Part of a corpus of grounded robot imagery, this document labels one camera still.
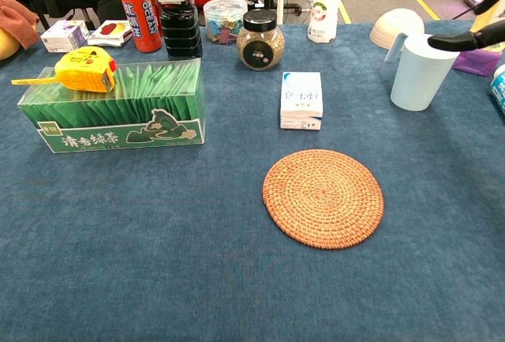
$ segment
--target purple box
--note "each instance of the purple box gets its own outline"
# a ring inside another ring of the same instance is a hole
[[[484,50],[463,51],[456,63],[452,66],[455,70],[472,73],[480,76],[491,76],[502,58],[501,52]]]

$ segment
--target black lid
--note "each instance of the black lid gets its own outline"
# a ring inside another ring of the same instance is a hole
[[[266,9],[254,9],[244,14],[244,27],[251,32],[269,32],[277,27],[277,14]]]

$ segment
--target white cup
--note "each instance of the white cup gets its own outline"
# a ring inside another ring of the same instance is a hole
[[[401,33],[387,53],[385,62],[393,62],[403,47],[391,101],[407,111],[423,111],[429,106],[459,56],[459,52],[430,47],[429,37]]]

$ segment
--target round rattan coaster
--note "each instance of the round rattan coaster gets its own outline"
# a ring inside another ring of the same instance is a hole
[[[384,210],[382,191],[368,168],[328,150],[282,158],[265,178],[263,201],[291,238],[329,250],[367,239]]]

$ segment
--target red can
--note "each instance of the red can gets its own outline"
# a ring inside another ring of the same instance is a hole
[[[153,52],[162,46],[158,21],[151,0],[121,0],[140,52]]]

